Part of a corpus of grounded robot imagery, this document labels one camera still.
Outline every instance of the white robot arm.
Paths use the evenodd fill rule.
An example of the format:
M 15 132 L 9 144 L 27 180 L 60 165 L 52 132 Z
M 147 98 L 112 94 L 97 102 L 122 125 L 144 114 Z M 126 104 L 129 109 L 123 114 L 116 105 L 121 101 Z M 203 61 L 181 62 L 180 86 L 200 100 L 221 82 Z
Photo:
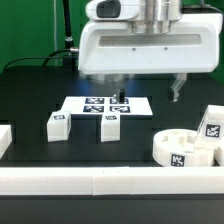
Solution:
M 79 70 L 88 75 L 187 73 L 219 63 L 222 15 L 182 14 L 181 0 L 92 0 L 81 35 Z

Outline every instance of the green wall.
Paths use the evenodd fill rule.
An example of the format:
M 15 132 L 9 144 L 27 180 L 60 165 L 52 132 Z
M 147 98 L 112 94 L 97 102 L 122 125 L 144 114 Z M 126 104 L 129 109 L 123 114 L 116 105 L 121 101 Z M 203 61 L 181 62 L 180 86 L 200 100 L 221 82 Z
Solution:
M 74 43 L 79 44 L 81 30 L 87 22 L 85 5 L 88 0 L 70 0 Z M 205 0 L 224 9 L 224 0 Z M 199 0 L 183 0 L 198 4 Z M 64 48 L 62 0 L 57 0 L 58 49 Z M 0 72 L 4 65 L 21 57 L 47 56 L 54 51 L 54 0 L 0 1 Z M 224 83 L 224 35 L 221 37 L 220 65 L 211 75 Z M 14 65 L 40 65 L 42 61 L 18 62 Z

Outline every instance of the black table surface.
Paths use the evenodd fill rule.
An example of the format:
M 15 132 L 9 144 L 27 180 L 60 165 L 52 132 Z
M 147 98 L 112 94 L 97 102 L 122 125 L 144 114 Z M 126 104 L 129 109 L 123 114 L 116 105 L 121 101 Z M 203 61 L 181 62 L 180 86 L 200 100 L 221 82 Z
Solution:
M 140 75 L 101 82 L 63 68 L 14 67 L 0 76 L 0 124 L 11 124 L 13 143 L 0 166 L 159 166 L 153 136 L 161 130 L 197 130 L 209 104 L 224 104 L 224 85 L 207 74 L 190 75 L 178 102 L 168 100 L 170 75 Z M 47 121 L 66 96 L 147 97 L 153 116 L 121 116 L 121 139 L 100 142 L 100 115 L 73 115 L 68 141 L 48 142 Z
M 152 158 L 158 131 L 197 130 L 208 105 L 224 104 L 224 85 L 207 74 L 189 75 L 178 102 L 169 102 L 173 81 L 172 75 L 140 75 L 115 85 L 60 67 L 7 69 L 0 75 L 0 124 L 12 125 L 13 142 L 0 166 L 159 166 Z M 68 141 L 47 142 L 47 121 L 66 96 L 111 97 L 116 88 L 127 97 L 147 97 L 153 116 L 121 116 L 121 140 L 103 144 L 101 116 L 74 115 Z M 0 223 L 221 224 L 223 206 L 223 195 L 1 196 Z

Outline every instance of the white cube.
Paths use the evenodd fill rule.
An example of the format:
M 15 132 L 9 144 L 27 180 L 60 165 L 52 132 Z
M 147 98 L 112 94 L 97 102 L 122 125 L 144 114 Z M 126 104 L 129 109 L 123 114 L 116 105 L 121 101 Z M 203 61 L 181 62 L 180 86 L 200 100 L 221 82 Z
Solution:
M 12 132 L 10 125 L 0 125 L 0 158 L 12 142 Z
M 47 122 L 48 141 L 68 140 L 71 130 L 71 113 L 69 111 L 53 112 Z
M 223 139 L 224 106 L 208 105 L 195 140 L 196 148 L 217 149 Z
M 101 142 L 120 140 L 120 112 L 105 112 L 101 120 Z

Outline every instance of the white wall edge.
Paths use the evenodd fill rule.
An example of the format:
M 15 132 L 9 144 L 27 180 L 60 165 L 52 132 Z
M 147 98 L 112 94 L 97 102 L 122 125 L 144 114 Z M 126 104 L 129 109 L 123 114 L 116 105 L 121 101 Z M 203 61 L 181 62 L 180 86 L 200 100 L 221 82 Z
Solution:
M 223 194 L 224 167 L 0 168 L 0 195 Z

